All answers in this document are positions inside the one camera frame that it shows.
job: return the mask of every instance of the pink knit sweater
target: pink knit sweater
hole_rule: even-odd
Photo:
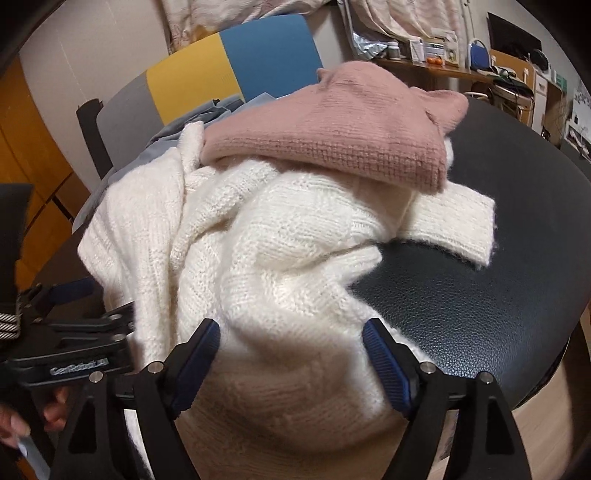
[[[447,175],[443,139],[466,114],[463,95],[409,88],[362,61],[319,73],[317,85],[209,127],[202,162],[263,155],[424,193],[442,191]]]

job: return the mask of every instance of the yellow panel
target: yellow panel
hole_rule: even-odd
[[[146,78],[164,125],[211,99],[242,94],[218,33],[154,65]]]

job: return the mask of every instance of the human hand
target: human hand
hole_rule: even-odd
[[[54,400],[43,408],[46,432],[61,432],[66,426],[69,409],[67,405],[70,389],[58,387],[53,391]]]
[[[46,432],[59,432],[66,426],[68,415],[67,399],[70,390],[58,387],[53,391],[53,399],[43,408]],[[18,447],[20,437],[28,437],[31,427],[11,407],[0,404],[0,442],[12,448]]]
[[[20,437],[28,437],[31,427],[7,405],[0,403],[0,442],[12,448],[18,447]]]

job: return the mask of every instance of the box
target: box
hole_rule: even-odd
[[[445,47],[441,38],[426,37],[423,39],[426,59],[442,59],[445,61]]]
[[[460,48],[457,42],[457,35],[453,30],[443,28],[432,28],[431,34],[435,38],[441,39],[445,49],[445,62],[456,67],[460,65]]]
[[[410,57],[413,63],[425,62],[425,45],[420,37],[411,37],[408,40]]]
[[[560,90],[562,90],[563,93],[566,93],[567,92],[566,78],[564,78],[559,73],[556,73],[556,70],[553,70],[553,72],[554,72],[554,83],[560,87]]]

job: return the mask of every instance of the fabric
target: fabric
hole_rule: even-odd
[[[126,167],[111,175],[109,178],[109,185],[119,181],[127,174],[127,172],[130,172],[140,165],[150,163],[152,160],[161,156],[170,147],[176,147],[178,145],[178,139],[180,138],[181,131],[185,124],[191,122],[203,122],[205,124],[205,128],[207,128],[213,125],[215,122],[220,121],[223,118],[227,118],[234,112],[240,112],[254,106],[264,105],[265,103],[272,102],[273,100],[275,99],[268,93],[262,93],[247,103],[243,103],[242,100],[237,96],[231,96],[218,102],[217,105],[215,105],[213,101],[201,105],[197,109],[189,112],[187,115],[183,115],[181,118],[174,120],[164,127],[160,132],[154,135],[151,138],[148,147],[138,156],[138,158],[136,158]]]
[[[84,225],[86,220],[90,218],[90,216],[99,206],[99,203],[102,200],[103,195],[105,194],[105,190],[109,186],[109,181],[114,174],[116,174],[115,167],[112,167],[107,172],[107,174],[101,179],[99,186],[96,188],[96,190],[92,192],[90,196],[86,199],[84,205],[82,205],[82,208],[78,211],[78,213],[76,214],[76,218],[74,218],[74,221],[72,222],[72,233],[74,233],[82,225]]]
[[[457,35],[460,65],[468,43],[461,0],[349,0],[361,22],[388,37],[431,37],[433,28]]]
[[[349,0],[361,22],[387,37],[406,40],[432,36],[433,28],[453,30],[466,58],[468,42],[460,0]],[[329,0],[161,0],[173,50],[257,18],[286,13],[309,14]]]
[[[244,101],[239,95],[230,95],[228,98],[224,98],[224,100],[210,100],[172,120],[150,139],[148,146],[163,138],[167,140],[178,140],[186,124],[198,121],[208,124],[226,112],[235,112],[242,105],[244,105]]]
[[[472,223],[491,222],[492,202],[448,182],[441,207],[458,208],[445,198],[460,189],[462,202],[490,209],[475,209],[458,238],[445,222],[430,236],[421,225],[433,210],[406,215],[420,193],[273,158],[201,166],[203,141],[203,124],[188,124],[177,147],[107,191],[79,246],[106,307],[135,301],[140,367],[166,358],[202,318],[219,321],[220,351],[176,422],[204,480],[380,478],[405,421],[362,346],[363,324],[379,314],[347,286],[402,224],[409,239],[469,251],[459,244],[487,228]]]
[[[205,124],[205,128],[215,122],[226,118],[234,112],[247,110],[254,106],[264,105],[265,103],[272,102],[275,100],[268,93],[262,93],[258,97],[253,98],[250,102],[244,103],[238,95],[225,98],[224,100],[210,100],[203,105],[198,106],[196,109],[183,115],[180,118],[173,120],[170,124],[162,128],[157,134],[155,134],[149,141],[148,147],[138,155],[138,157],[122,167],[119,170],[115,170],[113,167],[105,178],[102,179],[98,188],[92,192],[90,197],[85,201],[84,205],[76,215],[72,224],[72,233],[78,230],[95,212],[96,207],[102,200],[105,190],[107,187],[116,181],[122,179],[128,172],[139,167],[150,163],[155,158],[161,156],[170,147],[176,147],[178,145],[178,139],[180,133],[186,123],[201,121]]]
[[[284,14],[306,14],[329,0],[162,0],[173,49],[187,45],[257,18]]]
[[[448,182],[444,193],[417,196],[398,237],[438,245],[471,262],[488,265],[494,213],[494,200],[484,195],[475,197],[468,187]]]
[[[320,75],[318,85],[212,125],[203,162],[263,155],[424,193],[443,190],[444,136],[465,116],[465,96],[408,88],[390,72],[362,61]]]

